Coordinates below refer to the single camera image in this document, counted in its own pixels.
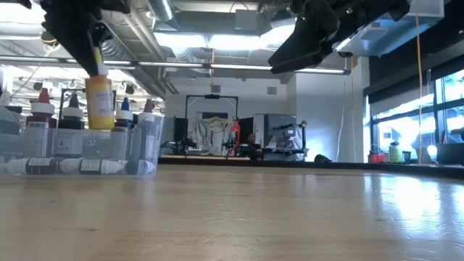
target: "robotic arm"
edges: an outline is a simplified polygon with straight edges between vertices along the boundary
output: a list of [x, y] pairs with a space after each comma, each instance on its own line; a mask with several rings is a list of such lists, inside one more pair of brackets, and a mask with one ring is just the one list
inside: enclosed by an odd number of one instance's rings
[[[17, 3], [31, 8], [30, 0]], [[103, 42], [112, 38], [101, 22], [102, 10], [127, 14], [130, 10], [126, 0], [40, 0], [40, 5], [46, 11], [43, 27], [90, 76], [98, 75], [94, 47], [101, 48]]]
[[291, 0], [298, 14], [294, 32], [268, 60], [272, 73], [318, 66], [342, 41], [387, 12], [394, 21], [411, 0]]

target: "paint bottle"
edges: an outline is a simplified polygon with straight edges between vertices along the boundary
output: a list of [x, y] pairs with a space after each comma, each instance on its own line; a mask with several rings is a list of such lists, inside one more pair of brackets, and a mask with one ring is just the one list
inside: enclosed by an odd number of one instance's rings
[[32, 103], [31, 112], [32, 116], [26, 118], [24, 157], [51, 157], [57, 120], [52, 118], [55, 107], [50, 104], [47, 88], [41, 89], [38, 101]]
[[58, 164], [58, 171], [61, 174], [79, 174], [81, 161], [82, 159], [63, 159]]
[[123, 169], [117, 162], [107, 159], [82, 159], [79, 173], [83, 175], [111, 175]]
[[57, 173], [59, 162], [56, 158], [12, 159], [4, 164], [4, 168], [13, 175], [51, 175]]
[[79, 158], [82, 155], [83, 112], [79, 109], [78, 95], [71, 96], [70, 105], [63, 109], [63, 118], [58, 122], [55, 139], [55, 157]]
[[124, 98], [121, 109], [116, 112], [116, 123], [112, 133], [112, 158], [116, 160], [129, 160], [131, 156], [131, 130], [133, 124], [133, 113], [129, 110], [128, 98]]
[[152, 113], [153, 104], [146, 100], [144, 112], [138, 115], [138, 125], [134, 129], [133, 160], [156, 162], [160, 148], [160, 118]]
[[97, 75], [86, 80], [88, 127], [92, 130], [115, 128], [115, 110], [111, 80], [106, 75]]
[[127, 175], [148, 175], [153, 172], [154, 164], [146, 160], [118, 160], [118, 163], [124, 167], [124, 174]]

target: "white wall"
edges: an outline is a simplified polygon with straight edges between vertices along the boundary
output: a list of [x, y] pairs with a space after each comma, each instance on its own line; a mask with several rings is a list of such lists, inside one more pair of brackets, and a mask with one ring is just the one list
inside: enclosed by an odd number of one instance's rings
[[[300, 73], [287, 85], [281, 85], [278, 80], [242, 81], [230, 78], [214, 79], [214, 83], [221, 85], [221, 95], [239, 96], [240, 118], [252, 117], [256, 113], [281, 113], [296, 115], [298, 123], [306, 120], [308, 161], [313, 161], [317, 154], [337, 161], [341, 115], [345, 105], [338, 162], [364, 162], [370, 147], [370, 137], [366, 136], [370, 133], [366, 121], [370, 116], [366, 113], [363, 98], [363, 89], [369, 85], [368, 67], [368, 58], [362, 57], [357, 60], [351, 75]], [[166, 117], [184, 117], [186, 94], [210, 93], [210, 79], [207, 78], [173, 79], [172, 82], [181, 94], [166, 98]], [[268, 86], [277, 87], [278, 95], [267, 95]], [[188, 118], [195, 117], [197, 112], [235, 115], [234, 107], [222, 100], [198, 99], [189, 107]]]
[[[171, 82], [179, 90], [178, 95], [166, 97], [166, 117], [184, 117], [186, 95], [205, 95], [211, 93], [209, 78], [189, 80], [173, 78]], [[215, 78], [214, 83], [221, 85], [222, 96], [239, 97], [239, 117], [253, 117], [256, 113], [287, 113], [286, 85], [279, 80], [268, 79], [234, 79]], [[277, 95], [268, 95], [268, 86], [277, 87]], [[191, 97], [188, 103], [188, 118], [195, 118], [198, 112], [227, 112], [229, 117], [235, 116], [235, 99], [206, 100]]]
[[336, 161], [345, 107], [338, 162], [364, 162], [363, 89], [369, 84], [368, 59], [359, 58], [352, 75], [297, 74], [296, 80], [297, 120], [308, 123], [307, 160], [313, 161], [315, 155], [323, 154]]

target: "desk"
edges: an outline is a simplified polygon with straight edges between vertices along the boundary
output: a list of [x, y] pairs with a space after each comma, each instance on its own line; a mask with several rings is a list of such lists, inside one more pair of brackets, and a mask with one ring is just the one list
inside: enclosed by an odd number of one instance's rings
[[160, 165], [0, 177], [0, 260], [462, 260], [462, 181]]

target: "red bottle cap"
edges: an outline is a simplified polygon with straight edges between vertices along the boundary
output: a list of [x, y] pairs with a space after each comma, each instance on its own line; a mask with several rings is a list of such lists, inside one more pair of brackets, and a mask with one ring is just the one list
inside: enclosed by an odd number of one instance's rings
[[153, 102], [151, 99], [146, 100], [144, 112], [153, 112]]
[[55, 106], [50, 104], [49, 90], [42, 88], [41, 93], [38, 96], [38, 101], [31, 104], [31, 110], [34, 113], [44, 113], [53, 115], [55, 113]]
[[38, 95], [38, 102], [50, 104], [49, 90], [42, 88], [41, 93]]

